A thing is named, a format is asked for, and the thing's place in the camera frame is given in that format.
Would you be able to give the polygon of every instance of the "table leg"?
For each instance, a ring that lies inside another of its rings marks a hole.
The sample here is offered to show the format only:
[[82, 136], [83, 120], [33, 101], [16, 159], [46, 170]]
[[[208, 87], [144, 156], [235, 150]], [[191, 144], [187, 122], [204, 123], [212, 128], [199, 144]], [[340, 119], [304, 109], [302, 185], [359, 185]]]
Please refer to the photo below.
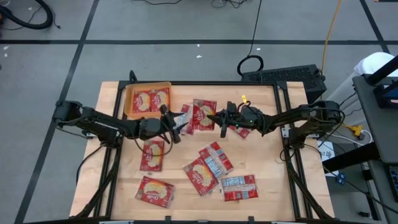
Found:
[[333, 172], [345, 167], [379, 158], [380, 155], [376, 144], [372, 142], [350, 152], [335, 156], [327, 161], [323, 161], [322, 164], [325, 168], [330, 170], [330, 172]]

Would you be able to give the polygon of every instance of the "yellow cable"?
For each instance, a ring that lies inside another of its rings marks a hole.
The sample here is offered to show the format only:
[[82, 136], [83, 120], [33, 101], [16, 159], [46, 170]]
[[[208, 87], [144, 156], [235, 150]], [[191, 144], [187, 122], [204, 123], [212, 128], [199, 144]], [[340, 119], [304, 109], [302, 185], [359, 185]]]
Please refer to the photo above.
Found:
[[335, 24], [337, 13], [340, 10], [340, 6], [341, 6], [341, 2], [342, 1], [343, 0], [338, 0], [338, 4], [337, 4], [337, 7], [336, 7], [335, 15], [333, 15], [333, 19], [331, 20], [328, 36], [326, 37], [325, 46], [323, 48], [323, 57], [322, 57], [322, 72], [323, 72], [323, 74], [325, 74], [324, 73], [324, 68], [325, 68], [326, 52], [328, 51], [328, 41], [329, 41], [329, 38], [330, 38], [331, 30], [333, 29], [333, 25]]

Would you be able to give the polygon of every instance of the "wooden table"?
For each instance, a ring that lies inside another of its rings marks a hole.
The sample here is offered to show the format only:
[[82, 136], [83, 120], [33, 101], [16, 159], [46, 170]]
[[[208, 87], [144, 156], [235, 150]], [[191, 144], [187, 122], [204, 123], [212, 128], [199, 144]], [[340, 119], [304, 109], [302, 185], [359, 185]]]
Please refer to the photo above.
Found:
[[[117, 87], [118, 82], [102, 83], [96, 110], [112, 115]], [[288, 83], [288, 91], [292, 108], [307, 103], [302, 83]], [[174, 85], [172, 110], [179, 111], [183, 104], [192, 103], [194, 98], [217, 101], [217, 110], [221, 110], [226, 107], [227, 101], [242, 102], [242, 95], [246, 95], [252, 105], [263, 113], [277, 114], [272, 86]], [[280, 94], [280, 97], [284, 110], [283, 94]], [[119, 118], [123, 115], [123, 106], [124, 97]], [[176, 186], [175, 197], [169, 208], [158, 207], [134, 198], [142, 176], [148, 174], [139, 170], [141, 151], [134, 141], [124, 140], [111, 219], [164, 220], [165, 216], [170, 215], [172, 220], [247, 221], [248, 216], [254, 216], [256, 221], [295, 220], [286, 166], [279, 159], [279, 153], [283, 149], [279, 129], [264, 137], [253, 131], [245, 141], [232, 131], [228, 131], [226, 137], [221, 139], [219, 127], [214, 131], [195, 131], [193, 136], [181, 136], [181, 139], [181, 143], [175, 144], [171, 153], [165, 156], [163, 171], [150, 175]], [[209, 196], [199, 196], [182, 168], [196, 159], [199, 156], [198, 151], [212, 141], [219, 143], [233, 163], [234, 171], [229, 174], [230, 177], [255, 175], [258, 198], [222, 202], [218, 191]], [[306, 143], [317, 146], [316, 140], [313, 139], [308, 139]], [[97, 139], [89, 140], [85, 156], [98, 146]], [[105, 150], [102, 150], [95, 154], [82, 167], [70, 215], [81, 211], [98, 188], [104, 152]], [[302, 149], [301, 152], [309, 191], [324, 210], [334, 216], [319, 154], [310, 148]], [[305, 217], [302, 194], [298, 188], [297, 192], [301, 216]], [[108, 193], [105, 192], [102, 215], [107, 198]]]

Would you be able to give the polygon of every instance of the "red snack packet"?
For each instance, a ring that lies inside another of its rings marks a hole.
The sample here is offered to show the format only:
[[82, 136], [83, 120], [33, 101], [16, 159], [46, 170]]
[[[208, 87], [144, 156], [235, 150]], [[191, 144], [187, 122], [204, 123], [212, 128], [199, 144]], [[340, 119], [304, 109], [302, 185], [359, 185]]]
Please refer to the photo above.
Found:
[[174, 185], [144, 176], [136, 199], [167, 208], [173, 200], [174, 189]]
[[170, 109], [170, 93], [169, 88], [150, 91], [150, 110], [152, 112], [159, 111], [160, 106], [166, 105]]
[[188, 123], [185, 125], [182, 130], [181, 134], [193, 134], [193, 126], [192, 126], [192, 106], [190, 105], [182, 105], [181, 112], [185, 113], [178, 117], [177, 120], [177, 127], [182, 124]]
[[205, 146], [204, 149], [199, 151], [199, 154], [217, 179], [234, 169], [231, 161], [226, 157], [217, 142]]
[[250, 134], [251, 130], [246, 128], [236, 128], [235, 126], [231, 125], [229, 127], [232, 129], [236, 134], [238, 134], [242, 139], [246, 139], [246, 137]]
[[184, 171], [201, 196], [212, 193], [218, 184], [217, 178], [200, 157], [185, 166]]
[[223, 178], [221, 180], [221, 193], [225, 202], [259, 196], [254, 175]]
[[144, 142], [145, 153], [142, 153], [141, 158], [141, 171], [162, 171], [163, 155], [164, 153], [164, 141], [148, 140]]
[[207, 118], [216, 113], [217, 102], [193, 100], [193, 128], [197, 130], [214, 130], [214, 122]]
[[132, 112], [142, 113], [150, 111], [150, 91], [135, 91], [133, 102], [132, 102]]

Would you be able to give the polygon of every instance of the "orange tray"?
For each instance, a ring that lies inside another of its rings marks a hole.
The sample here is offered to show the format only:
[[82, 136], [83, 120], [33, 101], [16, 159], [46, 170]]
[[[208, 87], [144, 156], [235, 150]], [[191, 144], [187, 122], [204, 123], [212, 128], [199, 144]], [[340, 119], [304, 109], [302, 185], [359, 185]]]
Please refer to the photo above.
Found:
[[156, 112], [141, 112], [134, 113], [133, 112], [133, 99], [135, 91], [143, 91], [143, 90], [160, 90], [163, 88], [169, 88], [169, 105], [167, 107], [169, 110], [172, 110], [172, 84], [170, 82], [160, 82], [160, 83], [144, 83], [144, 84], [130, 84], [126, 86], [126, 101], [124, 103], [124, 113], [132, 119], [138, 119], [141, 117], [145, 118], [158, 118], [161, 116], [160, 111]]

